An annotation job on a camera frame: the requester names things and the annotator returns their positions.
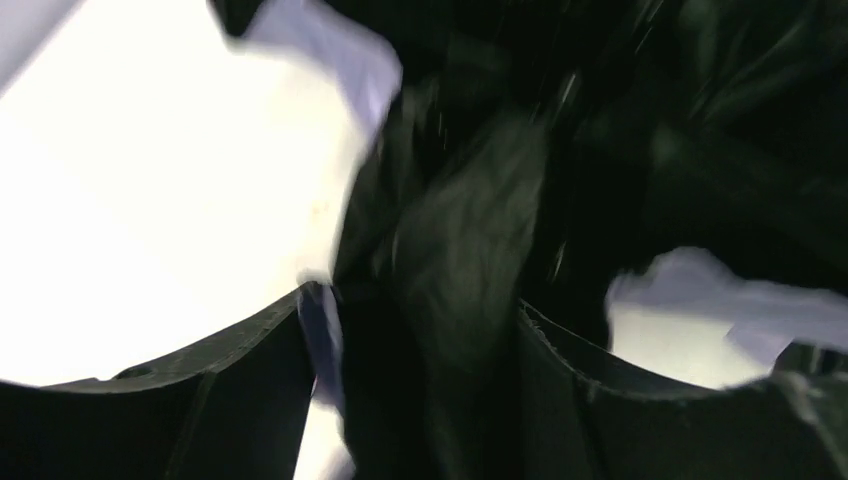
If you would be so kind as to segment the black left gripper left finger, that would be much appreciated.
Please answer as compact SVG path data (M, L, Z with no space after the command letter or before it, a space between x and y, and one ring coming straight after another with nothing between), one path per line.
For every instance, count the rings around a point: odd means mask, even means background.
M290 293L108 381L1 387L5 479L290 479L313 372Z

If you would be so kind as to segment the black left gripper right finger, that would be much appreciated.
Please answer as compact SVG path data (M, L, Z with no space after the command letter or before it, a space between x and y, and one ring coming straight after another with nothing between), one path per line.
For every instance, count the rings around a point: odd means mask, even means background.
M637 367L521 307L528 479L847 475L847 376L780 371L709 390Z

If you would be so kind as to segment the lavender folding umbrella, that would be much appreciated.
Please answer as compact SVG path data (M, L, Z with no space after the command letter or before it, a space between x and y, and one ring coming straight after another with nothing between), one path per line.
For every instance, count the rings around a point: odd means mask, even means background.
M290 293L290 479L528 479L521 307L847 376L843 1L5 1L1 387Z

